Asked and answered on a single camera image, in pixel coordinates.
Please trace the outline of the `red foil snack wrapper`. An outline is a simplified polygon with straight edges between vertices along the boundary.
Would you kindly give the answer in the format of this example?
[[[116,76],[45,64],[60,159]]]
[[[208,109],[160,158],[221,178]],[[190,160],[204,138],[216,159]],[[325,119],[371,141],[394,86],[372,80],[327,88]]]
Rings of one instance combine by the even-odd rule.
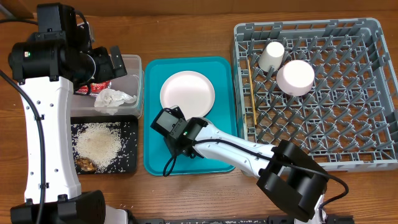
[[[98,95],[102,90],[110,88],[111,81],[106,81],[102,83],[91,83],[86,86],[79,88],[75,94],[77,95]]]

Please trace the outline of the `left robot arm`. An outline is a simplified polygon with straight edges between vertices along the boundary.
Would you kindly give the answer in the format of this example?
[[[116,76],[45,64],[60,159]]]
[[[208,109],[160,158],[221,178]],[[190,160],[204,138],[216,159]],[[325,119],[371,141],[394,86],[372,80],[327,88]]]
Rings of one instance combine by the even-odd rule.
[[[106,204],[100,190],[83,192],[72,149],[70,107],[82,86],[127,74],[118,47],[93,48],[82,13],[60,3],[37,6],[37,32],[9,54],[6,81],[21,95],[28,148],[24,202],[13,223],[133,223],[125,209]]]

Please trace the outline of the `brown food scrap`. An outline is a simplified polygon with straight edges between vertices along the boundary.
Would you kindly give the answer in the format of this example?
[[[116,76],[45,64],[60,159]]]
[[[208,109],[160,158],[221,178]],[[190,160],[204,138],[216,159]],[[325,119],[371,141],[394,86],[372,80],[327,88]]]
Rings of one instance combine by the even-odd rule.
[[[80,157],[75,161],[76,165],[84,172],[95,172],[97,166],[88,158]]]

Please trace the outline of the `white napkin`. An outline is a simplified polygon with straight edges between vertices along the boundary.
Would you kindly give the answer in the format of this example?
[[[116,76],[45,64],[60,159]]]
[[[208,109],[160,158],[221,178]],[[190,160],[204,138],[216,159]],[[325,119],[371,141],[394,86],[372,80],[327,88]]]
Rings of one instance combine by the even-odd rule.
[[[118,107],[124,103],[135,103],[136,100],[136,95],[131,96],[123,91],[107,88],[97,95],[94,107],[96,111],[114,115],[118,109],[113,109],[113,107]]]

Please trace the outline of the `white rice pile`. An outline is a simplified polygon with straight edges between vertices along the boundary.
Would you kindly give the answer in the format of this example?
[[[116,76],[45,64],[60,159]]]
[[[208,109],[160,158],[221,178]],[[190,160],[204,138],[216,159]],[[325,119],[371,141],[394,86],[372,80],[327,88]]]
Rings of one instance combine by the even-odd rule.
[[[74,138],[78,157],[89,159],[97,167],[109,166],[122,147],[120,130],[108,123],[84,125]]]

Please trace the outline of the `large pink plate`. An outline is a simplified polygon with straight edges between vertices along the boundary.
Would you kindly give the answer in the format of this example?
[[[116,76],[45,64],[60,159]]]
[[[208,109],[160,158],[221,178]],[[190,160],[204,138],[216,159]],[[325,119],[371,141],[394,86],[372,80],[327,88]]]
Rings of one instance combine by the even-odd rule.
[[[170,76],[160,89],[163,108],[178,106],[185,119],[204,117],[215,103],[215,89],[199,72],[181,71]]]

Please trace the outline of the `white paper cup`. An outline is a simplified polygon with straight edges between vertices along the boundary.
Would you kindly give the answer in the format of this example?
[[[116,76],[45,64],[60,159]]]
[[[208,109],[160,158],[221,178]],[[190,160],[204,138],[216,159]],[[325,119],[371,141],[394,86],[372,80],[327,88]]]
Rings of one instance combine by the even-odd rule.
[[[277,70],[282,63],[284,54],[285,49],[280,42],[270,42],[259,58],[259,68],[265,72],[268,72],[271,67]]]

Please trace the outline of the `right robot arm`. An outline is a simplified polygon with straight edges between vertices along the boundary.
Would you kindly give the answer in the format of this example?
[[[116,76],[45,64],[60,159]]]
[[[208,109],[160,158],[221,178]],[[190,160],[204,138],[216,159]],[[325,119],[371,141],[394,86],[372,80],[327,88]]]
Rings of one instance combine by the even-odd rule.
[[[280,210],[299,223],[323,223],[321,208],[327,172],[294,143],[258,144],[218,129],[206,118],[185,119],[178,106],[162,109],[151,128],[164,137],[172,155],[163,175],[170,175],[177,156],[225,162],[257,180],[257,186]]]

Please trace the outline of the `small pink bowl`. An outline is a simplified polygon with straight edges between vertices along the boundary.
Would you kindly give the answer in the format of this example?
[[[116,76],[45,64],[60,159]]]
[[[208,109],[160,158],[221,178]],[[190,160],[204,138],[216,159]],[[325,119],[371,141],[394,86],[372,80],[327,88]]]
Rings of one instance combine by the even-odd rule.
[[[304,60],[289,61],[276,76],[278,87],[291,96],[307,94],[312,88],[314,79],[314,69]]]

